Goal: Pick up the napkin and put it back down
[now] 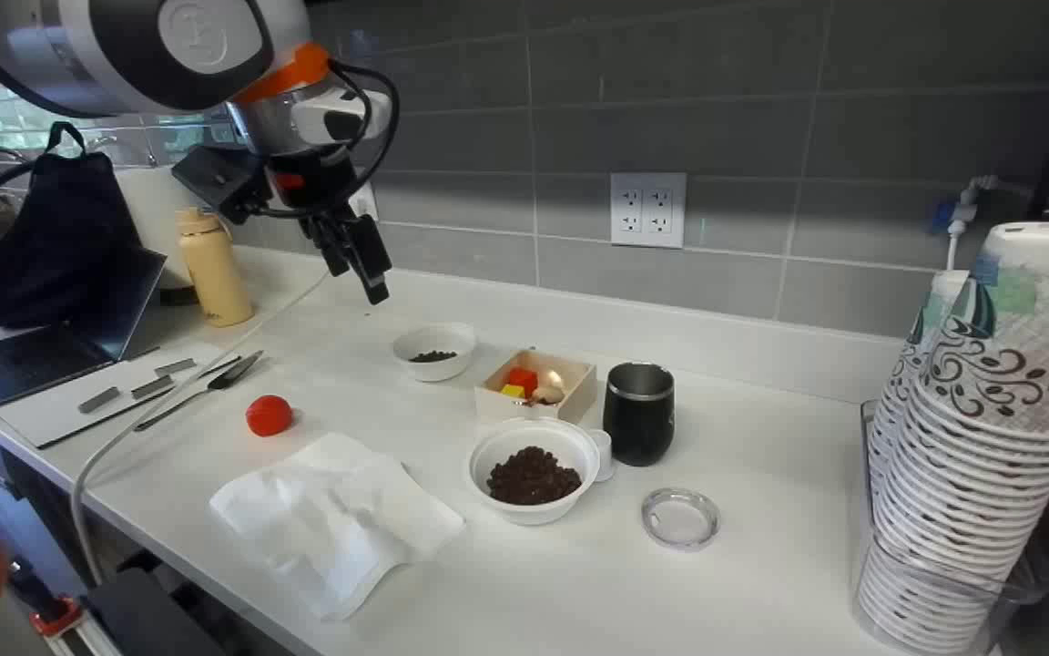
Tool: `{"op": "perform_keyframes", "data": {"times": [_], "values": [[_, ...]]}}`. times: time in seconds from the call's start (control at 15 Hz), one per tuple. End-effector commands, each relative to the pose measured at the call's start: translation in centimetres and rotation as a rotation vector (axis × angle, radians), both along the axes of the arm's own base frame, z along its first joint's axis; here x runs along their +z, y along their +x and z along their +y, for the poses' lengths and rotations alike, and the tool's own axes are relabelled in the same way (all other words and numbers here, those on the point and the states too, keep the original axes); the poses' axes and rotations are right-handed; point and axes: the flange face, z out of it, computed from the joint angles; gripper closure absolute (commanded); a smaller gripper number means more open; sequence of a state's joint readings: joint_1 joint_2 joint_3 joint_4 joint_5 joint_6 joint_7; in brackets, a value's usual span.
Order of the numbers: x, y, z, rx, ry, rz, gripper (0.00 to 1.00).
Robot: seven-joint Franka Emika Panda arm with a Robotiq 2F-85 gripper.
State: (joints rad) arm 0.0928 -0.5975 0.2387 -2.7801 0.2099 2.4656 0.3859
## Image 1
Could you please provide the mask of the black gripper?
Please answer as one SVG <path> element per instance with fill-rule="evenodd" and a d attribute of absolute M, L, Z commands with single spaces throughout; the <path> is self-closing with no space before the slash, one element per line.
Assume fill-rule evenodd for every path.
<path fill-rule="evenodd" d="M 355 269 L 373 305 L 391 297 L 388 269 L 391 256 L 373 216 L 357 216 L 351 198 L 361 189 L 361 174 L 345 155 L 327 148 L 270 155 L 270 181 L 276 198 L 298 211 L 301 232 L 318 245 L 333 278 L 351 269 L 333 228 L 345 228 L 355 245 Z"/>

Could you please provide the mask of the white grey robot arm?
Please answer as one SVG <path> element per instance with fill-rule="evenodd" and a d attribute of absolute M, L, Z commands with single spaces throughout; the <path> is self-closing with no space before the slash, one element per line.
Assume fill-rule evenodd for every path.
<path fill-rule="evenodd" d="M 305 0 L 0 0 L 0 82 L 62 118 L 225 107 L 327 269 L 391 297 L 380 223 L 351 201 L 392 146 L 400 96 L 318 42 Z"/>

